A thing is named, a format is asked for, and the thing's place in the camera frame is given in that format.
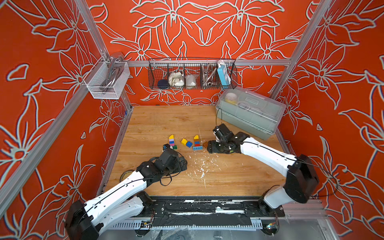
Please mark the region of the light blue long lego brick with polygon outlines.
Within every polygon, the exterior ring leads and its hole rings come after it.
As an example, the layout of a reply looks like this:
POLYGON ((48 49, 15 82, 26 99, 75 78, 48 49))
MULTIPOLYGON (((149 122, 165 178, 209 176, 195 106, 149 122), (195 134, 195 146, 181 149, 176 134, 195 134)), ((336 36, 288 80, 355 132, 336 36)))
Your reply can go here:
POLYGON ((193 150, 194 150, 194 151, 200 151, 200 150, 203 150, 203 146, 194 146, 194 147, 193 147, 193 150))

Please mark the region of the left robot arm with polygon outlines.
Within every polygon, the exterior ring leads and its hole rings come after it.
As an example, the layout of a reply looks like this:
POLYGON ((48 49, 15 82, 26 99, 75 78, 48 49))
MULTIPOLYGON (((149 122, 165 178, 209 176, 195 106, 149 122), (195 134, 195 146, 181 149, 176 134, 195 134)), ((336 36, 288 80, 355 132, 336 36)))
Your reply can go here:
POLYGON ((165 145, 158 157, 141 163, 125 180, 86 202, 74 202, 67 213, 65 230, 71 240, 96 240, 109 227, 147 209, 152 200, 145 189, 163 179, 171 180, 188 166, 187 160, 165 145))

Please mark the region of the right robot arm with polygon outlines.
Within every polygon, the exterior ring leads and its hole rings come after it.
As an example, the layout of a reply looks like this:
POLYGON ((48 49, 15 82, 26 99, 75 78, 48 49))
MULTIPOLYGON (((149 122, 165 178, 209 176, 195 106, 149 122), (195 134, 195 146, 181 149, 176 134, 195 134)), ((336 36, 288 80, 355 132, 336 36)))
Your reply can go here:
POLYGON ((315 166, 308 156, 283 153, 243 132, 233 134, 225 124, 216 126, 213 133, 216 139, 207 145, 210 154, 243 154, 268 165, 286 178, 284 185, 272 187, 258 200, 259 211, 264 216, 287 203, 307 203, 319 184, 315 166))

